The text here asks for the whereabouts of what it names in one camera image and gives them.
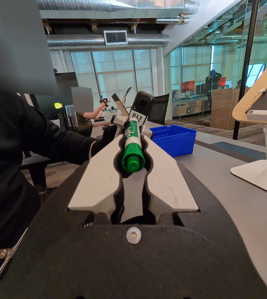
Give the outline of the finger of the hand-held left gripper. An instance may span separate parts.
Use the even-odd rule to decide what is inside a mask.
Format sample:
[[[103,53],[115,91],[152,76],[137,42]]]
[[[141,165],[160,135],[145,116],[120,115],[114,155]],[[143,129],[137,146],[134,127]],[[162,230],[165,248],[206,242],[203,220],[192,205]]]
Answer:
[[[146,125],[142,125],[141,126],[141,140],[144,140],[145,136],[148,139],[152,140],[153,132]]]
[[[125,125],[128,123],[128,117],[123,115],[114,115],[111,119],[111,123],[117,126],[115,137],[122,134]]]

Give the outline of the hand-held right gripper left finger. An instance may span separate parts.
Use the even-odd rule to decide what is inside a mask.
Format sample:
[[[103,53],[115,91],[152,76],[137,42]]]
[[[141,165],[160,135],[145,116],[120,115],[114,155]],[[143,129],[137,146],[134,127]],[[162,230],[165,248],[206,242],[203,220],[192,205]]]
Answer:
[[[116,159],[122,153],[124,140],[125,136],[118,136],[90,159],[68,204],[70,210],[102,212],[111,218],[117,208],[115,194],[122,185]]]

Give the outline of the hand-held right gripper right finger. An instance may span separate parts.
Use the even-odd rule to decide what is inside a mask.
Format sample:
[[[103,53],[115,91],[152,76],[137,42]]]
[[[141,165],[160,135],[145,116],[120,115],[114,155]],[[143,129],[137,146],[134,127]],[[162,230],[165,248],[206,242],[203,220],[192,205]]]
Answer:
[[[143,136],[143,154],[147,174],[143,186],[143,215],[197,212],[198,205],[176,160]]]

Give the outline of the green dry-erase marker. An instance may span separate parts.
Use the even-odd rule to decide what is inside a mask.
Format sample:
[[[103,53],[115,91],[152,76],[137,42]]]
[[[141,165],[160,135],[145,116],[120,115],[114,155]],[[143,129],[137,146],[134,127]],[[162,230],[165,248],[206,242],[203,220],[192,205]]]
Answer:
[[[136,118],[130,118],[126,129],[126,141],[124,154],[121,160],[124,170],[135,173],[145,166],[142,152],[139,122]]]

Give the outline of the blue plastic bin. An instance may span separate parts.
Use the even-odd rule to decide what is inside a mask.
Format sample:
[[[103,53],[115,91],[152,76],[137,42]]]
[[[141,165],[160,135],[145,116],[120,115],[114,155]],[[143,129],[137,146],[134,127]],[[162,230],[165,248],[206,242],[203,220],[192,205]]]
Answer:
[[[152,141],[171,157],[193,153],[196,130],[182,126],[159,126],[150,129],[154,136]]]

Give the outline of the person's left forearm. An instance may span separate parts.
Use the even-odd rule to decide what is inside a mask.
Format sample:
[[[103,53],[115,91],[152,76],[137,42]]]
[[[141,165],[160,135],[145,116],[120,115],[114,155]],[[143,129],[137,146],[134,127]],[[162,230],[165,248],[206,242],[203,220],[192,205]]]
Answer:
[[[92,156],[92,146],[97,140],[60,128],[43,114],[27,108],[27,149],[57,161],[82,165]]]

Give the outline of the person's left hand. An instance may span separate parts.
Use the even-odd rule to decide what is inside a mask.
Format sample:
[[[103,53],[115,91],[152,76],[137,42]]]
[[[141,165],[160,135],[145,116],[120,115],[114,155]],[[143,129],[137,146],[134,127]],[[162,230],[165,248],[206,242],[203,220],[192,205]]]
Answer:
[[[96,155],[114,140],[117,128],[117,125],[111,125],[107,127],[103,132],[102,139],[96,140],[91,144],[89,150],[89,159],[91,159],[94,155]]]

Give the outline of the black office chair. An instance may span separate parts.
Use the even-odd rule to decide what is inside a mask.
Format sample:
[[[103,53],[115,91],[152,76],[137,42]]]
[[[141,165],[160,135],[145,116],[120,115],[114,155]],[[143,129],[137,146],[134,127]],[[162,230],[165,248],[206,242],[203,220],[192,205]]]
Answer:
[[[154,97],[147,121],[164,126],[168,102],[169,94]]]

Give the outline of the large black monitor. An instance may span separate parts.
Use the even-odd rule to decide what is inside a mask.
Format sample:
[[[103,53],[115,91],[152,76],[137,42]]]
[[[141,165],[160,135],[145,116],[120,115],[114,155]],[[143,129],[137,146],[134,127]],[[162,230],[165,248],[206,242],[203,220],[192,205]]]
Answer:
[[[48,118],[53,118],[65,110],[66,105],[72,105],[72,87],[78,87],[75,72],[56,73],[57,95],[34,95],[37,108]]]

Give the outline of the white vent grille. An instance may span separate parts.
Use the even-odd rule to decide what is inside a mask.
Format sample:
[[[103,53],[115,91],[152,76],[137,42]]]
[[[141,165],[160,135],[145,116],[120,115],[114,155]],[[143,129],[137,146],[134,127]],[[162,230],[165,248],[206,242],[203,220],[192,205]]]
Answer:
[[[104,30],[103,33],[106,46],[128,45],[126,30]]]

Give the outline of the large cardboard box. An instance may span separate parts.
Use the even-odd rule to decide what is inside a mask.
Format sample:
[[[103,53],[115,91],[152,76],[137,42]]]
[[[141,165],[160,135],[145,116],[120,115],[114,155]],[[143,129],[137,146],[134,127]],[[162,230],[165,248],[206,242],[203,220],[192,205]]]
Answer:
[[[233,130],[232,111],[235,105],[235,89],[225,88],[213,90],[210,127],[222,130]]]

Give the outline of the white board stand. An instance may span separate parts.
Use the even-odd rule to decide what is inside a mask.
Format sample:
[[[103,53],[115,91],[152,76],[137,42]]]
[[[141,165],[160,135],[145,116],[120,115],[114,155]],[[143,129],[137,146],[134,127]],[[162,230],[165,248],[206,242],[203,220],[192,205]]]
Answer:
[[[253,110],[250,108],[247,112],[247,116],[251,121],[266,123],[263,127],[266,144],[266,159],[231,168],[230,172],[267,191],[267,110]]]

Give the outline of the black round-top pole stand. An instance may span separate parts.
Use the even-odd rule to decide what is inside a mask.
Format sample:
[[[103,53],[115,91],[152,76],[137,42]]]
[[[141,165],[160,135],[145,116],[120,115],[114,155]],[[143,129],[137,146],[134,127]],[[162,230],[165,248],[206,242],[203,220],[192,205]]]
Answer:
[[[242,74],[241,74],[241,82],[240,87],[235,89],[235,95],[233,96],[233,105],[232,111],[236,107],[236,105],[240,102],[242,97],[245,94],[246,90],[246,82],[247,82],[247,72],[250,64],[253,40],[255,27],[257,22],[257,15],[260,6],[259,0],[247,1],[247,6],[244,14],[243,21],[243,29],[242,29],[242,40],[240,44],[240,49],[243,47],[243,43],[246,42],[245,52],[244,52],[244,60],[242,64]]]

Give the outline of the silver ventilation duct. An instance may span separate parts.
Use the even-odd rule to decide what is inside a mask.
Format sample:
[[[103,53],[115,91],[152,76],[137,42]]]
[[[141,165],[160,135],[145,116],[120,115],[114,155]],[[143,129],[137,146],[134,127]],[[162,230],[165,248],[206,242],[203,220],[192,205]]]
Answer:
[[[126,34],[121,33],[125,40],[116,39],[109,43],[103,34],[66,34],[46,35],[49,49],[95,49],[95,48],[154,48],[166,47],[169,36],[163,34]]]
[[[37,0],[43,19],[143,19],[192,15],[199,1],[192,0]]]

